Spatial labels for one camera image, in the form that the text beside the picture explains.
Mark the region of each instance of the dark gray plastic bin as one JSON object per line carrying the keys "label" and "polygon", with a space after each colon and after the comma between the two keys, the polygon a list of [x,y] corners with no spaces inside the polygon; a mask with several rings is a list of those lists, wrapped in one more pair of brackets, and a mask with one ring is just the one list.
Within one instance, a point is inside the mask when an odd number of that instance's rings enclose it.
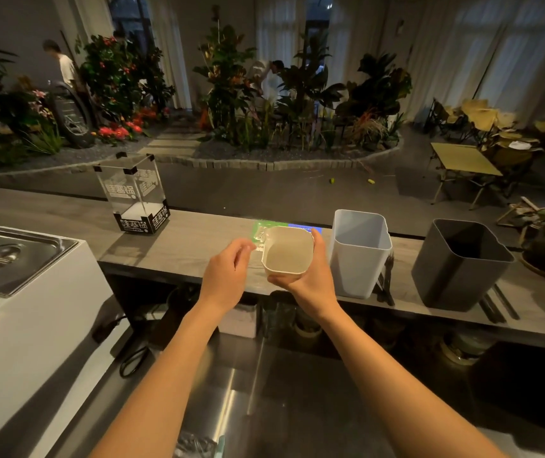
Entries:
{"label": "dark gray plastic bin", "polygon": [[497,282],[514,256],[482,223],[433,221],[412,267],[428,307],[467,311]]}

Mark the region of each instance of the tire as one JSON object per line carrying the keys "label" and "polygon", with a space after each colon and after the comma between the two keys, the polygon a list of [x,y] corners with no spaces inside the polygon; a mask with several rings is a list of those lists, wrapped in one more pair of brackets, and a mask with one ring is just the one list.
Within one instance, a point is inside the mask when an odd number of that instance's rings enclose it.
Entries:
{"label": "tire", "polygon": [[73,89],[64,82],[50,82],[46,98],[58,130],[76,148],[93,146],[95,131],[90,114]]}

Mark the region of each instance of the stone border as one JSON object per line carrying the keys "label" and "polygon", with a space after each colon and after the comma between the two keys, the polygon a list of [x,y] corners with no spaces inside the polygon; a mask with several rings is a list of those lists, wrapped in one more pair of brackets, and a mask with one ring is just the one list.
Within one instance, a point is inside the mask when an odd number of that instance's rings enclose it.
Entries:
{"label": "stone border", "polygon": [[[369,163],[380,157],[386,157],[391,153],[401,149],[404,146],[404,138],[400,135],[398,145],[395,148],[381,151],[380,153],[368,154],[356,159],[312,159],[310,161],[277,161],[260,162],[249,161],[245,159],[194,159],[185,156],[171,156],[170,154],[156,154],[156,161],[160,163],[180,163],[189,167],[200,169],[252,169],[252,170],[288,170],[288,169],[351,169],[359,168],[361,163]],[[93,165],[108,161],[101,159],[99,161],[80,162],[59,167],[46,167],[44,169],[16,170],[0,172],[0,179],[5,181],[15,181],[17,176],[38,176],[41,173],[81,173],[91,169]]]}
{"label": "stone border", "polygon": [[288,170],[288,169],[351,169],[359,168],[362,163],[369,163],[380,157],[398,151],[404,146],[404,138],[400,135],[398,145],[379,153],[368,154],[356,159],[311,159],[298,161],[261,162],[247,159],[194,159],[187,156],[156,154],[159,163],[180,163],[197,169],[252,169],[252,170]]}

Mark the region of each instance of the clear acrylic box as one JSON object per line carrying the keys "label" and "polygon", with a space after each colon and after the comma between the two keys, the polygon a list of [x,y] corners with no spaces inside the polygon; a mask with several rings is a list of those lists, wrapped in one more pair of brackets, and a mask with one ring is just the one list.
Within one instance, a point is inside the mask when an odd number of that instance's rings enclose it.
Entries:
{"label": "clear acrylic box", "polygon": [[117,153],[94,170],[121,230],[153,234],[169,218],[153,154]]}

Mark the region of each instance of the black hair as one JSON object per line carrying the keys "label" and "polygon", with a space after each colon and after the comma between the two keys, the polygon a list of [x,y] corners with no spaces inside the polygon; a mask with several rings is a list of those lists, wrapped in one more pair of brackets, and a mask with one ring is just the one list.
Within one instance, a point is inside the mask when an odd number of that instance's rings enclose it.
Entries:
{"label": "black hair", "polygon": [[56,43],[54,40],[45,40],[43,47],[44,47],[44,51],[54,50],[57,53],[61,52],[61,47],[58,46],[58,43]]}

